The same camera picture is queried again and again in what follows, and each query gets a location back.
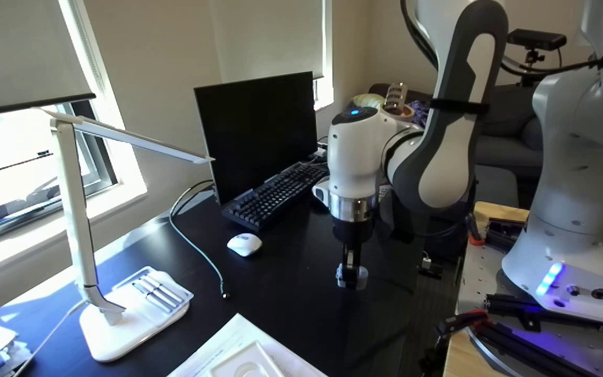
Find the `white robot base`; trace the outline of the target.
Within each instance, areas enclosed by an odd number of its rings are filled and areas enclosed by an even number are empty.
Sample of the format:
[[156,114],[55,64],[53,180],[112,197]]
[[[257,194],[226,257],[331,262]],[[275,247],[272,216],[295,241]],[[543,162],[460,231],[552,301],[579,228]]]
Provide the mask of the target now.
[[587,0],[582,35],[593,67],[534,93],[543,175],[503,272],[544,310],[603,323],[603,0]]

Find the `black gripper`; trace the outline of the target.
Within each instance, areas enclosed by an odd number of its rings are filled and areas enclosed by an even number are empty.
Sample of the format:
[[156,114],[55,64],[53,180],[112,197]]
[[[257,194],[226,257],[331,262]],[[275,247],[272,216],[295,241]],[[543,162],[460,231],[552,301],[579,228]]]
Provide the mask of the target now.
[[369,223],[333,225],[333,234],[341,244],[341,262],[335,271],[335,281],[341,290],[364,290],[369,271],[362,266],[362,245],[369,241],[372,227]]

